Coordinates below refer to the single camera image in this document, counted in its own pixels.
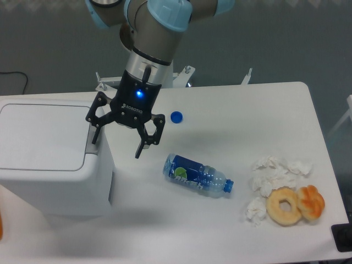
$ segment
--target blue bottle label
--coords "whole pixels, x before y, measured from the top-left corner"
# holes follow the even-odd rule
[[[198,189],[207,189],[207,184],[201,180],[204,166],[201,163],[191,161],[190,159],[176,155],[173,160],[173,165],[169,172],[169,177],[193,185]]]

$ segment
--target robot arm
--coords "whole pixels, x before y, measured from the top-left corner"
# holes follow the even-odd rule
[[[234,0],[86,0],[86,3],[101,27],[127,22],[136,32],[115,97],[110,99],[99,92],[86,117],[97,128],[93,143],[100,129],[115,121],[137,129],[141,143],[135,157],[139,158],[143,149],[160,142],[165,116],[151,111],[189,22],[230,10]],[[106,104],[111,111],[97,117],[96,109]],[[153,135],[145,128],[149,120],[156,126]]]

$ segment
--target white tissue paper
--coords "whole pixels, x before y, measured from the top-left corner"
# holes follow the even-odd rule
[[[313,169],[313,163],[302,161],[288,162],[287,168],[294,174],[307,176]]]
[[[246,216],[257,227],[266,216],[266,207],[263,199],[254,198],[247,206]]]
[[[262,196],[269,197],[272,190],[281,187],[294,188],[297,185],[296,175],[309,175],[312,166],[309,162],[287,162],[283,158],[273,156],[261,158],[252,167],[253,171],[261,171],[252,178],[252,190],[259,189]]]

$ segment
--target plastic water bottle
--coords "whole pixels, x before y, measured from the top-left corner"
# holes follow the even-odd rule
[[[170,154],[164,165],[163,174],[174,183],[185,184],[211,197],[230,193],[233,181],[210,166]]]

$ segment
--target blue bottle cap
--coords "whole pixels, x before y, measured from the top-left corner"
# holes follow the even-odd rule
[[[224,186],[224,192],[231,193],[232,186],[233,186],[233,181],[231,181],[230,179],[227,179]]]
[[[171,113],[171,121],[175,124],[181,123],[183,120],[183,115],[181,112],[175,111]]]

